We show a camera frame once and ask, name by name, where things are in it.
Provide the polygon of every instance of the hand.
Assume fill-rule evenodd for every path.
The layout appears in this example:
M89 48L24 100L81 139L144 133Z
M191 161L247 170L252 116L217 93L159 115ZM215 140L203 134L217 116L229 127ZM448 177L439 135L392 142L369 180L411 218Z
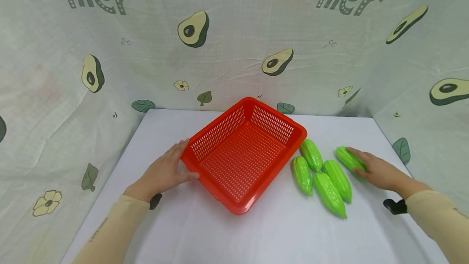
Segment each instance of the hand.
M403 199L407 199L422 190L431 190L426 184L414 180L391 163L371 153L361 152L351 147L346 149L360 158L368 169L366 172L355 168L353 169L354 173L379 189L394 191Z
M155 160L135 183L127 187L124 195L149 202L158 193L166 192L186 181L199 178L197 172L179 173L177 165L189 139L174 144L163 156Z

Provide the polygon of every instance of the basket mesh holes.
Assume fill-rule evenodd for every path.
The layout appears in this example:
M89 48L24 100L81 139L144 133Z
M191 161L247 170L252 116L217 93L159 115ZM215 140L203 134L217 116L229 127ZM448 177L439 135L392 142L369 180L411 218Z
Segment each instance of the basket mesh holes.
M244 116L244 107L242 106L228 115L218 125L203 135L203 137L195 141L191 145L191 149L194 151L198 161L207 156L244 122L246 122L246 118Z
M240 202L283 149L255 126L246 124L201 167L212 175L232 199Z
M284 144L287 143L293 132L293 126L287 125L285 122L258 106L254 106L251 121Z

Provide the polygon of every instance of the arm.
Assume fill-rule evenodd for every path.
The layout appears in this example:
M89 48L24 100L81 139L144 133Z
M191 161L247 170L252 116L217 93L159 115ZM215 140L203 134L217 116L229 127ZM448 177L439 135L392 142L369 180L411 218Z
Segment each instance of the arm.
M199 174L181 174L177 165L188 140L175 144L152 163L135 183L127 187L101 225L81 248L73 264L119 264L124 261L135 230L149 209L150 200L159 193L195 180Z
M367 172L354 169L354 172L379 189L398 193L413 220L435 240L451 264L469 263L469 219L448 197L371 153L350 147L347 150L360 158L368 169Z
M452 264L469 263L469 218L451 200L435 191L421 191L405 200L407 211Z
M121 195L73 264L122 263L130 240L148 209L148 202Z

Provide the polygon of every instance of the fabric backdrop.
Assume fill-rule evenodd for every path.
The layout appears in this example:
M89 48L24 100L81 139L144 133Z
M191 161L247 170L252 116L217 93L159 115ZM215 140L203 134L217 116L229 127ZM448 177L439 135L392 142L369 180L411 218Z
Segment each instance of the fabric backdrop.
M0 262L61 260L144 112L246 96L373 116L469 212L466 3L2 0Z

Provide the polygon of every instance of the person's left hand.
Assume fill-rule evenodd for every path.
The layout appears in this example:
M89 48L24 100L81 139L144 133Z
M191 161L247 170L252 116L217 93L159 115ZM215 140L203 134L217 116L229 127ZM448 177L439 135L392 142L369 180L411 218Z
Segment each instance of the person's left hand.
M135 183L127 187L124 195L149 202L158 193L166 192L186 181L199 178L197 172L180 173L177 165L189 139L174 144L163 156L155 160Z

